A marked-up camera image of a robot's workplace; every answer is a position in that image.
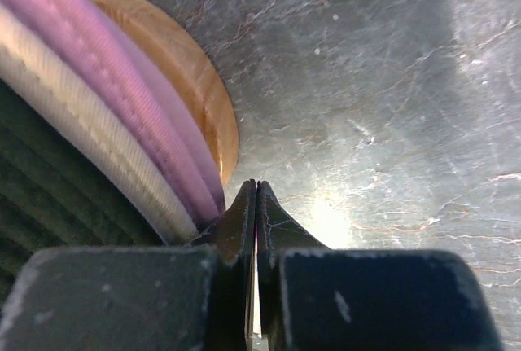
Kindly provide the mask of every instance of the brown wooden bowl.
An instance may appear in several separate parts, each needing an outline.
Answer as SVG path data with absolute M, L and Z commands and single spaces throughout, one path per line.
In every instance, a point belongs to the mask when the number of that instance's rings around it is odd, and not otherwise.
M 147 0 L 91 0 L 143 50 L 179 93 L 226 184 L 239 156 L 230 96 L 197 42 Z

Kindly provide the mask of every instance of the gray marble tabletop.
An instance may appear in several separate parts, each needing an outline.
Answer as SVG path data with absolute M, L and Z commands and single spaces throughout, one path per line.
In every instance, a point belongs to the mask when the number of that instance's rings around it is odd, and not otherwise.
M 521 349 L 521 0 L 151 0 L 228 87 L 240 160 L 333 248 L 441 248 Z

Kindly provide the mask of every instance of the cream fabric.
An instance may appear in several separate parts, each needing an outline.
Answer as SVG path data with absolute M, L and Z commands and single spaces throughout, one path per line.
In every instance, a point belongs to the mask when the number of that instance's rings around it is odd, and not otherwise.
M 0 6 L 0 77 L 123 192 L 166 243 L 197 234 L 160 171 L 103 101 Z

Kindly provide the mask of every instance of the wooden rim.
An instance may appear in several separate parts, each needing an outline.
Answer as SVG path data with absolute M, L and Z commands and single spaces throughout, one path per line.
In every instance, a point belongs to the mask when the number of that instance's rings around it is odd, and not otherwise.
M 239 131 L 230 96 L 197 42 L 147 0 L 91 0 L 169 80 L 204 136 L 226 184 L 239 156 Z

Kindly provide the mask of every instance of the pink cloth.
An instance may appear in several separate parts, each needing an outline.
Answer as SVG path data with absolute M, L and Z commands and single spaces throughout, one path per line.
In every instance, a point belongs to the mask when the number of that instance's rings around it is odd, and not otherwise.
M 120 118 L 197 223 L 208 223 L 225 210 L 217 167 L 176 90 L 93 3 L 1 1 Z

